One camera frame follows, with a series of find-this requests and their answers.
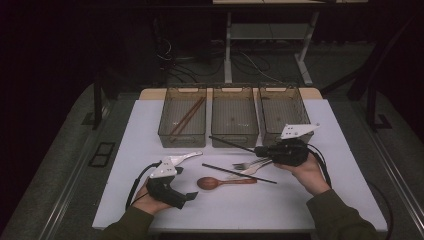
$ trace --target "storage tray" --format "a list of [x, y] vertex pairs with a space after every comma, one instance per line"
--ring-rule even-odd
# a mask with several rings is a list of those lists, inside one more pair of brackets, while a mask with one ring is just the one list
[[[260, 83], [257, 95], [262, 144], [269, 146], [281, 141], [286, 124], [310, 124], [299, 88], [295, 84]], [[309, 142], [313, 132], [300, 137]]]
[[164, 148], [205, 147], [206, 84], [170, 85], [159, 124]]
[[[253, 87], [250, 84], [213, 85], [212, 136], [251, 148], [256, 146], [259, 127]], [[232, 146], [212, 140], [215, 148]]]

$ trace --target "dark background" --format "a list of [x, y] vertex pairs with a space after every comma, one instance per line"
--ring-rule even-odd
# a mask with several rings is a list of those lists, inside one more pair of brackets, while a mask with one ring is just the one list
[[[324, 11], [314, 41], [384, 42], [382, 39], [390, 38], [422, 4], [402, 2], [384, 1], [378, 8], [361, 11]], [[95, 76], [104, 80], [109, 98], [121, 91], [157, 86], [163, 79], [155, 54], [157, 39], [148, 24], [150, 15], [122, 10], [87, 12], [73, 1], [3, 0], [0, 4], [2, 231], [70, 108]], [[214, 16], [181, 18], [168, 14], [162, 23], [165, 30], [169, 27], [173, 31], [162, 34], [178, 36], [175, 41], [180, 42], [180, 48], [207, 57], [207, 52], [199, 49], [223, 35], [223, 22]], [[424, 66], [423, 16], [421, 12], [393, 46], [378, 79], [379, 89], [424, 141], [423, 111], [417, 110], [424, 104], [424, 75], [420, 71]], [[198, 17], [202, 18], [198, 25], [178, 28], [178, 23], [193, 23], [192, 19]], [[204, 26], [211, 31], [196, 31]]]

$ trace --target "spoon handle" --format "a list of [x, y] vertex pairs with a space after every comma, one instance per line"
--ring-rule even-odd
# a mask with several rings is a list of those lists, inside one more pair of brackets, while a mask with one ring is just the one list
[[257, 183], [257, 182], [258, 181], [256, 179], [249, 178], [249, 179], [221, 181], [221, 184], [251, 184], [251, 183]]

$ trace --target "dark floor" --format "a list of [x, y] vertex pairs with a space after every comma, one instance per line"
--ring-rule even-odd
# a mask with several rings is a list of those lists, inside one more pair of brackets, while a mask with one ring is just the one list
[[[369, 56], [374, 45], [346, 43], [311, 45], [306, 65], [314, 82], [313, 87], [322, 89], [359, 67]], [[196, 62], [190, 56], [181, 56], [178, 70], [171, 70], [168, 82], [223, 82], [223, 52], [217, 43], [217, 52], [210, 62]], [[293, 59], [300, 49], [296, 42], [258, 43], [254, 51], [236, 42], [232, 53], [233, 82], [290, 81], [302, 86], [301, 74]], [[339, 121], [350, 148], [364, 177], [371, 182], [372, 190], [388, 224], [393, 211], [393, 240], [423, 239], [422, 228], [411, 210], [411, 196], [424, 203], [424, 147], [407, 123], [394, 110], [383, 95], [377, 99], [377, 113], [384, 115], [391, 129], [377, 133], [370, 131], [365, 123], [365, 101], [351, 102], [346, 97], [350, 84], [325, 95]], [[132, 105], [138, 92], [123, 92], [117, 100], [104, 100], [104, 121], [96, 131], [85, 125], [84, 119], [92, 113], [92, 86], [84, 91], [70, 111], [58, 136], [47, 153], [37, 175], [22, 198], [14, 216], [1, 239], [95, 239], [99, 230], [91, 228], [98, 203], [113, 159], [119, 149], [122, 135]], [[105, 168], [88, 167], [87, 163], [101, 142], [113, 142], [115, 148]], [[394, 163], [407, 186], [393, 179], [386, 169], [387, 159]], [[265, 236], [235, 235], [169, 235], [160, 239], [308, 239], [309, 235], [290, 235], [281, 238], [274, 234]]]

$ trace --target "sleeve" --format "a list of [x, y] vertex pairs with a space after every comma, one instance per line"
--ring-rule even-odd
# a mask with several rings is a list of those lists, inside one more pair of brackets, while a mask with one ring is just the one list
[[130, 206], [121, 219], [103, 230], [99, 240], [141, 240], [147, 239], [147, 233], [153, 215]]
[[347, 206], [334, 190], [315, 196], [306, 205], [320, 239], [379, 239], [374, 226], [364, 220], [356, 209]]

